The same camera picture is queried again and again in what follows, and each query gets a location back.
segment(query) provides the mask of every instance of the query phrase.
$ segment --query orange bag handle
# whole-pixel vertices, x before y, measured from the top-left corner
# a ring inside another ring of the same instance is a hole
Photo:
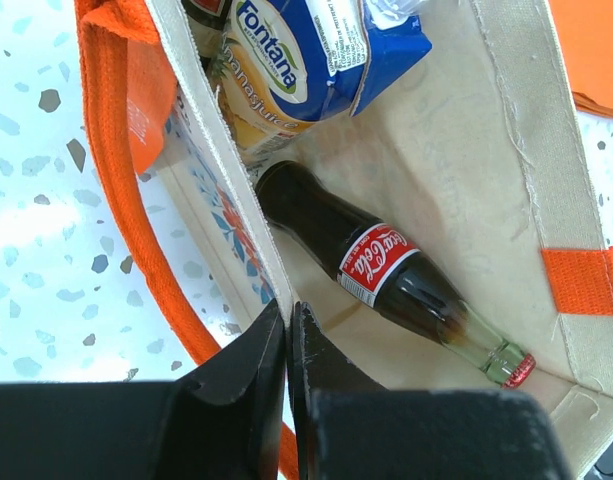
[[[163,148],[175,75],[143,1],[76,0],[76,18],[86,133],[108,204],[159,308],[192,359],[202,364],[219,345],[166,261],[135,175]],[[279,463],[288,479],[299,478],[295,435],[286,425]]]

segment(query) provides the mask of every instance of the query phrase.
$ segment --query dark bottle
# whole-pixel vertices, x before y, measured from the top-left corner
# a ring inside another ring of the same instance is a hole
[[[255,190],[272,225],[386,319],[458,353],[507,388],[519,386],[535,367],[533,356],[473,311],[413,242],[325,190],[303,165],[271,166]]]
[[[219,51],[232,0],[182,0],[202,66]]]

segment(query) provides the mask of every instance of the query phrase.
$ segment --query tote bag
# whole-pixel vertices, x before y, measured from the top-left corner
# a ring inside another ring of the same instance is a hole
[[[109,204],[173,329],[199,363],[215,342],[183,297],[135,182],[155,168],[243,327],[275,297],[310,302],[329,338],[393,389],[491,386],[391,325],[271,232],[179,2],[79,0],[84,108]],[[435,0],[433,51],[361,115],[302,135],[327,188],[414,238],[538,369],[522,389],[550,413],[573,472],[613,438],[613,249],[606,249],[545,0]],[[296,478],[294,438],[281,467]]]

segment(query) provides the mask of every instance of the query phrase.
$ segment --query red bottle cap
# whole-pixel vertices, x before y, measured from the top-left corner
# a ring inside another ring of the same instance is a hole
[[[524,383],[524,380],[528,378],[528,375],[530,375],[530,372],[533,371],[535,365],[537,365],[535,357],[533,357],[529,353],[528,355],[526,355],[526,357],[524,357],[522,363],[519,364],[519,366],[515,369],[511,376],[508,377],[508,380],[504,382],[504,385],[502,385],[502,387],[510,389],[519,387],[522,383]]]

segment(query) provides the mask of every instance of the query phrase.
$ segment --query orange cloth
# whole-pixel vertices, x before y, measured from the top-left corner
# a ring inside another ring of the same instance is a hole
[[[550,0],[575,103],[613,117],[613,0]]]
[[[150,165],[164,145],[175,75],[143,0],[77,0],[76,16],[86,133],[108,204],[159,308],[193,360],[202,364],[219,345],[175,280],[135,176],[135,169]],[[286,425],[280,468],[291,480],[299,477],[295,436]]]
[[[542,257],[559,312],[613,316],[613,247],[544,249]]]

